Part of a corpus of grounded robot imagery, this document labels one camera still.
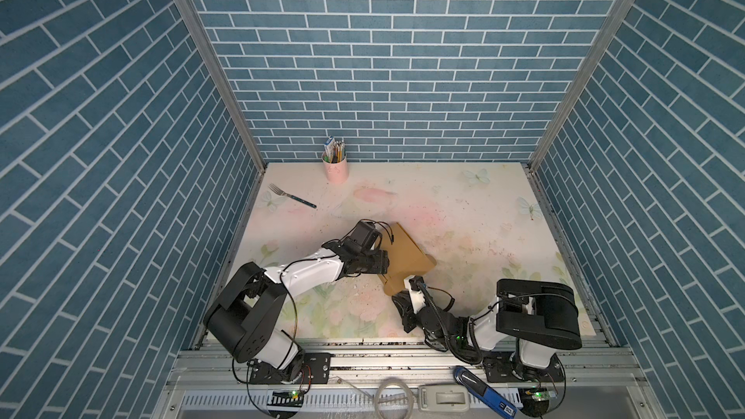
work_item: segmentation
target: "brown cardboard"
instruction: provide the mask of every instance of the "brown cardboard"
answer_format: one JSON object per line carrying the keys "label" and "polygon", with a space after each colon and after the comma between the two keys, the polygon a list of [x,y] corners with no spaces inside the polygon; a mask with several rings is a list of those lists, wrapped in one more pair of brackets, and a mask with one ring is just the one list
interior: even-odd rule
{"label": "brown cardboard", "polygon": [[393,244],[388,234],[383,233],[381,248],[388,251],[388,273],[378,275],[383,282],[383,291],[388,296],[404,289],[404,279],[409,275],[424,275],[437,264],[434,257],[426,255],[416,245],[399,223],[391,225]]}

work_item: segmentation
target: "pink pencil cup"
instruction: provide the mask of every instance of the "pink pencil cup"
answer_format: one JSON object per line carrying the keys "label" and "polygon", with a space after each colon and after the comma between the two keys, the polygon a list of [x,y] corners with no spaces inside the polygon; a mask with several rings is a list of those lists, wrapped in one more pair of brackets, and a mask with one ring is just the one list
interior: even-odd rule
{"label": "pink pencil cup", "polygon": [[329,180],[329,183],[340,184],[346,182],[349,178],[349,165],[347,165],[346,157],[338,163],[323,161],[323,168],[326,170],[326,179]]}

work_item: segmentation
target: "table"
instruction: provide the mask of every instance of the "table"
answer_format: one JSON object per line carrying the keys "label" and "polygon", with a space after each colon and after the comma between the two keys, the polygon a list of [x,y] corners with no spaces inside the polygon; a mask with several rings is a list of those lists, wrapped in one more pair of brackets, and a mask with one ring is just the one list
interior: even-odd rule
{"label": "table", "polygon": [[[284,191],[312,209],[268,190]],[[399,222],[437,259],[428,285],[455,297],[451,312],[483,309],[500,278],[557,281],[575,289],[520,163],[352,163],[349,179],[326,181],[320,162],[271,163],[241,239],[230,275],[249,261],[261,267],[288,263],[342,237],[359,219]],[[438,304],[448,298],[434,292]],[[593,336],[578,296],[580,332]],[[406,334],[376,275],[343,278],[296,298],[298,339],[395,341]],[[292,331],[289,299],[279,328]]]}

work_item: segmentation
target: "fork handle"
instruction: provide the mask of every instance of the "fork handle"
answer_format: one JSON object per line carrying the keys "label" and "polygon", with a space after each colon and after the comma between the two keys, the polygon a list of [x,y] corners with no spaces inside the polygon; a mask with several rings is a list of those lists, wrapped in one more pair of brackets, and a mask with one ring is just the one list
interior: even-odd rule
{"label": "fork handle", "polygon": [[310,208],[316,209],[316,205],[315,204],[311,204],[308,201],[304,201],[303,199],[301,199],[301,198],[299,198],[297,196],[293,196],[292,194],[288,194],[287,197],[290,198],[290,199],[294,199],[295,201],[302,202],[303,204],[305,204],[306,206],[308,206]]}

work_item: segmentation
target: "brick wallpaper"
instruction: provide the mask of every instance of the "brick wallpaper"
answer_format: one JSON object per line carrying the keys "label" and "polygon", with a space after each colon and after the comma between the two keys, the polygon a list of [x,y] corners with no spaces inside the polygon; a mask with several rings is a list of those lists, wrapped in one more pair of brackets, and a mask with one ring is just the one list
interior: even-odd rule
{"label": "brick wallpaper", "polygon": [[151,413],[255,174],[172,0],[0,0],[0,417]]}
{"label": "brick wallpaper", "polygon": [[540,167],[668,417],[743,417],[745,0],[636,0]]}
{"label": "brick wallpaper", "polygon": [[194,0],[269,161],[526,161],[613,0]]}

